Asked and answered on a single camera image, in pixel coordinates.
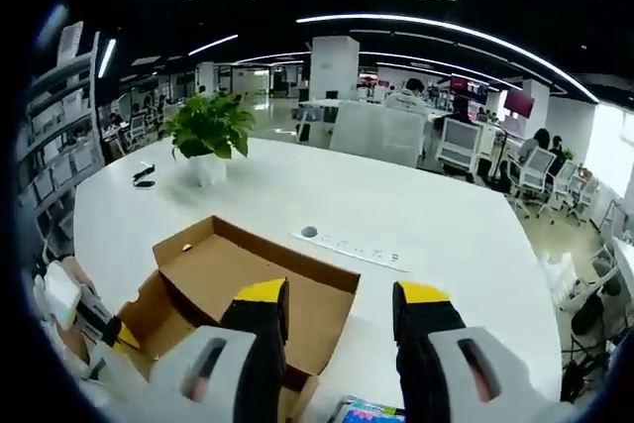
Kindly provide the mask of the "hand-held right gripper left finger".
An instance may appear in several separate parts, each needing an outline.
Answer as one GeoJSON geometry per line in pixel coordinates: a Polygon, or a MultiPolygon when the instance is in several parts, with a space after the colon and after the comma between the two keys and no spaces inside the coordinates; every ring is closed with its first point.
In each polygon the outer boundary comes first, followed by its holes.
{"type": "Polygon", "coordinates": [[[241,289],[218,326],[200,326],[150,376],[158,415],[175,422],[275,422],[286,370],[289,282],[241,289]]]}

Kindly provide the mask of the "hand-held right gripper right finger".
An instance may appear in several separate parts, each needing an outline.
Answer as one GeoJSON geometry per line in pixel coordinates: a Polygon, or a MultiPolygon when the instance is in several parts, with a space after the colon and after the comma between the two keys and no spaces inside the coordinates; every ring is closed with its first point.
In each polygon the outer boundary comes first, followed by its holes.
{"type": "Polygon", "coordinates": [[[551,405],[526,365],[432,285],[393,285],[392,327],[407,422],[533,422],[551,405]]]}

